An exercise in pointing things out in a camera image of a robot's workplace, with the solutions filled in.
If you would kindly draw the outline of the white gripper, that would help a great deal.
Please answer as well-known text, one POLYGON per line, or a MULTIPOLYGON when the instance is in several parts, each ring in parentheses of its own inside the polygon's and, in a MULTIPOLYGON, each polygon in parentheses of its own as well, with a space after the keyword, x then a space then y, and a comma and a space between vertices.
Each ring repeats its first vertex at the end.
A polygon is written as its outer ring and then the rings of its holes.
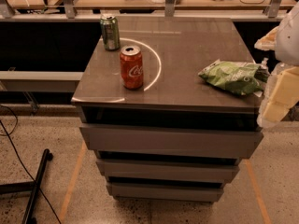
POLYGON ((260 127, 271 128, 299 102, 299 2, 278 28, 257 40, 254 48, 275 50, 276 58, 283 62, 275 67, 267 80, 257 118, 260 127))

